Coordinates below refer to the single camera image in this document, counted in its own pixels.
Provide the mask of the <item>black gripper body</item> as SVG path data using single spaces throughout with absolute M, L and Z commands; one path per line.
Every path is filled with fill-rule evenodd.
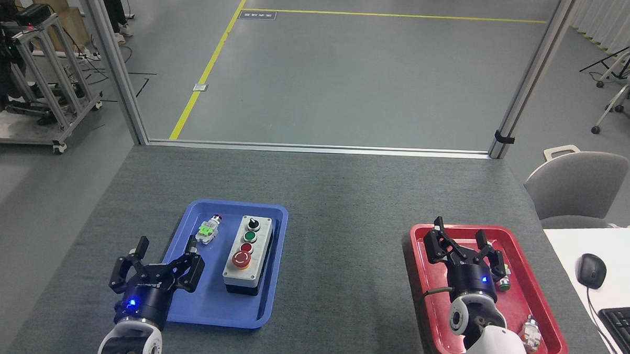
M 447 269 L 449 301 L 453 302 L 457 297 L 467 293 L 483 293 L 497 302 L 498 296 L 495 290 L 493 276 L 485 263 L 482 264 L 449 264 Z
M 145 320 L 160 331 L 164 330 L 170 304 L 174 295 L 174 285 L 169 282 L 144 283 L 131 278 L 124 285 L 115 288 L 121 294 L 121 301 L 114 308 L 114 322 L 125 318 Z

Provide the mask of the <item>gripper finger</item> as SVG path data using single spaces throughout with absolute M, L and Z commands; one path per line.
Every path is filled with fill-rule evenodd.
M 159 287 L 165 291 L 175 292 L 177 289 L 195 292 L 201 278 L 205 262 L 197 251 L 197 239 L 189 236 L 184 252 L 168 264 L 161 265 L 158 270 Z
M 116 294 L 133 295 L 144 288 L 153 288 L 152 278 L 142 264 L 149 246 L 147 237 L 140 237 L 136 249 L 116 260 L 108 286 Z
M 476 232 L 476 245 L 478 252 L 470 258 L 470 265 L 480 267 L 484 281 L 502 280 L 506 276 L 504 254 L 491 245 L 485 230 Z
M 433 228 L 425 234 L 424 244 L 430 264 L 461 265 L 468 260 L 468 251 L 463 250 L 446 232 L 442 216 L 434 219 Z

